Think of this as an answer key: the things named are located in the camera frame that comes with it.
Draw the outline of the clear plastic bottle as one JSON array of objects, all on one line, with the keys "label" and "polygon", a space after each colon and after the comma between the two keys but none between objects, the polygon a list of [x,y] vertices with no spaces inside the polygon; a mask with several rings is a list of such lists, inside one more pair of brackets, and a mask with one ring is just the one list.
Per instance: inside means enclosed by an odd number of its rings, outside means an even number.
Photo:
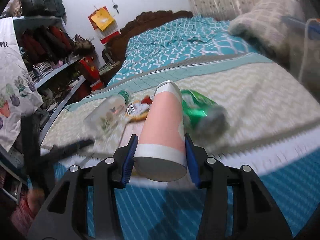
[{"label": "clear plastic bottle", "polygon": [[96,138],[106,138],[114,134],[122,134],[129,119],[126,108],[131,99],[128,90],[106,98],[85,119],[85,125]]}]

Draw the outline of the green crushed can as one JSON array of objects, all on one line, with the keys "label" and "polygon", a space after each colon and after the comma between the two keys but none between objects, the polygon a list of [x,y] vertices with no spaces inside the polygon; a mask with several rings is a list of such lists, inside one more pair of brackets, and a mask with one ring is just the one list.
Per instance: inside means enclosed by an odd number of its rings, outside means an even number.
[{"label": "green crushed can", "polygon": [[221,134],[228,126],[226,109],[204,96],[191,90],[181,90],[184,129],[196,135]]}]

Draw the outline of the pink paper cup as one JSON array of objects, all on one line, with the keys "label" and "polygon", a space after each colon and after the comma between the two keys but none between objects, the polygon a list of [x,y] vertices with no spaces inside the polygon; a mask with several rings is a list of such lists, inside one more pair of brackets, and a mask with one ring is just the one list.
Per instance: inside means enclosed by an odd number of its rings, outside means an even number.
[{"label": "pink paper cup", "polygon": [[182,94],[171,80],[155,90],[134,160],[136,171],[154,181],[179,180],[187,172]]}]

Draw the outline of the white floral hanging cloth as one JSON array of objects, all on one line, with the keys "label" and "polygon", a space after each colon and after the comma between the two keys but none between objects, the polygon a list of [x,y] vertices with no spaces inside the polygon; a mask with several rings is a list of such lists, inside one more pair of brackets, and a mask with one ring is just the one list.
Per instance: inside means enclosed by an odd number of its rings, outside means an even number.
[{"label": "white floral hanging cloth", "polygon": [[43,104],[20,54],[11,17],[1,19],[0,54],[1,146],[9,151],[21,131],[21,116]]}]

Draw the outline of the patterned blue bed cover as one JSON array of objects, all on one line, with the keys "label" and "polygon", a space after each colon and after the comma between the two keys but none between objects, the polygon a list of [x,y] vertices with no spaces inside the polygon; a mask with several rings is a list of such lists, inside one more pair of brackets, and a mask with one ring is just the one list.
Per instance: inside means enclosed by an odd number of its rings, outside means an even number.
[{"label": "patterned blue bed cover", "polygon": [[97,164],[141,132],[142,124],[124,122],[108,137],[91,129],[85,118],[106,98],[127,90],[139,100],[172,80],[225,108],[225,131],[191,131],[194,144],[227,166],[251,166],[297,235],[319,205],[319,103],[283,67],[229,36],[227,27],[195,16],[131,38],[126,60],[107,87],[65,107],[44,137],[47,147],[96,140],[56,165],[56,178],[86,155],[87,166]]}]

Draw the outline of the metal storage shelf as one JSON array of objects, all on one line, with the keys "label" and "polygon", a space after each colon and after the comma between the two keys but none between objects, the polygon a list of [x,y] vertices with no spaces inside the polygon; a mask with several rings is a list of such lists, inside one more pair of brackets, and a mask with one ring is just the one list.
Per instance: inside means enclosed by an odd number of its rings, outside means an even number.
[{"label": "metal storage shelf", "polygon": [[[66,25],[64,23],[63,18],[55,17],[55,16],[32,16],[32,17],[14,17],[14,28],[16,37],[18,35],[21,35],[23,31],[25,31],[28,27],[38,27],[40,25],[47,26],[47,25],[57,25],[60,26],[63,31],[66,32],[66,34],[69,35],[69,32],[66,28]],[[34,67],[34,72],[38,73],[38,81],[34,83],[35,88],[39,90],[46,82],[48,82],[50,79],[52,79],[54,76],[65,70],[67,67],[71,66],[72,64],[78,62],[80,60],[80,56],[71,57],[69,60],[67,60],[64,64],[62,64],[59,67],[56,67],[53,65],[53,63],[50,64],[50,69],[41,72],[40,70],[37,70],[36,67]],[[44,124],[43,129],[40,131],[40,143],[43,142],[46,134],[48,133],[50,127],[52,126],[55,119],[58,117],[60,112],[64,109],[65,105],[67,105],[67,102],[71,99],[73,94],[78,90],[78,88],[83,84],[85,78],[81,75],[79,77],[79,82],[68,92],[68,94],[63,98],[63,100],[56,106],[53,113],[48,117]]]}]

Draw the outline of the red gift box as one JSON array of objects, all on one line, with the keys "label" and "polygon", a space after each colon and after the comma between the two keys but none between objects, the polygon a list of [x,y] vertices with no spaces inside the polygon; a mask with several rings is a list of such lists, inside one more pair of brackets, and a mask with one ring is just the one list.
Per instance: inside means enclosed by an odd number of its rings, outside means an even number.
[{"label": "red gift box", "polygon": [[104,88],[104,84],[100,79],[98,68],[94,65],[91,57],[83,57],[79,61],[79,67],[81,74],[89,82],[92,92]]}]

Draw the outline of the orange snack wrapper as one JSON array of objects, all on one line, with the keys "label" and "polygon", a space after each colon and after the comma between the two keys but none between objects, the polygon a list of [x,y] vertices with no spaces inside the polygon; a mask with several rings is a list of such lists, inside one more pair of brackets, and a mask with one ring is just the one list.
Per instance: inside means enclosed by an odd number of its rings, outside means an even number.
[{"label": "orange snack wrapper", "polygon": [[140,122],[146,120],[153,98],[149,95],[142,100],[131,102],[126,108],[126,116],[129,122]]}]

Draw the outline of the brown handbag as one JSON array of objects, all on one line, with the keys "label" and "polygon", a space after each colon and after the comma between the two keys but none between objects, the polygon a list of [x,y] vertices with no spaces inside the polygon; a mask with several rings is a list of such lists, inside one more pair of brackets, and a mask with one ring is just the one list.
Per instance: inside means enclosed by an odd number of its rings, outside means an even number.
[{"label": "brown handbag", "polygon": [[79,34],[74,37],[73,54],[78,56],[86,56],[95,51],[95,46],[91,41],[84,39]]}]

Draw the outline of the carved wooden headboard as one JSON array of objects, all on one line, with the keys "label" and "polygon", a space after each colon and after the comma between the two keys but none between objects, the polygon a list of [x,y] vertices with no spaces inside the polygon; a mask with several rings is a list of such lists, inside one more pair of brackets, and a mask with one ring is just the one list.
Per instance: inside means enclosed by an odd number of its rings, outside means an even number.
[{"label": "carved wooden headboard", "polygon": [[106,44],[102,52],[104,60],[110,56],[116,65],[111,70],[101,76],[104,85],[107,85],[116,72],[120,70],[121,65],[125,60],[125,52],[129,39],[137,36],[150,29],[157,28],[167,22],[171,22],[178,18],[191,18],[193,13],[190,11],[172,12],[159,10],[156,12],[143,12],[136,17],[135,20],[127,23],[125,27],[120,30],[120,34],[112,37]]}]

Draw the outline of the black bag on shelf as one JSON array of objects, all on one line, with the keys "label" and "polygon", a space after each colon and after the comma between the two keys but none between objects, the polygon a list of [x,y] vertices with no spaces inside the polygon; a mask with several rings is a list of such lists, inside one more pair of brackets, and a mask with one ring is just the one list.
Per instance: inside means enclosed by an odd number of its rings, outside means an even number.
[{"label": "black bag on shelf", "polygon": [[20,0],[23,16],[43,15],[46,11],[44,0]]}]

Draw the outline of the hanging keys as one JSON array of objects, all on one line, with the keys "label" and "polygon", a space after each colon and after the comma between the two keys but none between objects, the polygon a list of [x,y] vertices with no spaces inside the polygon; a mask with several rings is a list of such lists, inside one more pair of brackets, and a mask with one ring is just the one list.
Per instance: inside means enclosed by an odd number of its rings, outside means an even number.
[{"label": "hanging keys", "polygon": [[114,2],[114,0],[111,0],[111,1],[112,1],[114,10],[117,12],[117,14],[119,14],[118,5]]}]

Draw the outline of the checkered grey pillow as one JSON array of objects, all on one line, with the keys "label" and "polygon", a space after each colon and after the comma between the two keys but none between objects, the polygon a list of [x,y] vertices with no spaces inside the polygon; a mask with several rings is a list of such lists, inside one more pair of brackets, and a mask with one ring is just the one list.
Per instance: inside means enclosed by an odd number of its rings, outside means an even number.
[{"label": "checkered grey pillow", "polygon": [[264,50],[279,61],[289,58],[289,28],[283,16],[304,20],[298,0],[260,0],[250,12],[232,20],[228,32],[243,38],[255,38]]}]

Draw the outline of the yellow red wall calendar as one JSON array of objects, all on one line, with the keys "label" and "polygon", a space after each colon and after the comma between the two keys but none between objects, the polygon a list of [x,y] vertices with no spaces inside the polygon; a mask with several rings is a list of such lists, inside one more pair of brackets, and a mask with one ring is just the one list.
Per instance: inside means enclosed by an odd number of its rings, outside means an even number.
[{"label": "yellow red wall calendar", "polygon": [[120,35],[116,20],[109,13],[107,7],[94,8],[88,17],[101,44],[106,44],[112,38]]}]

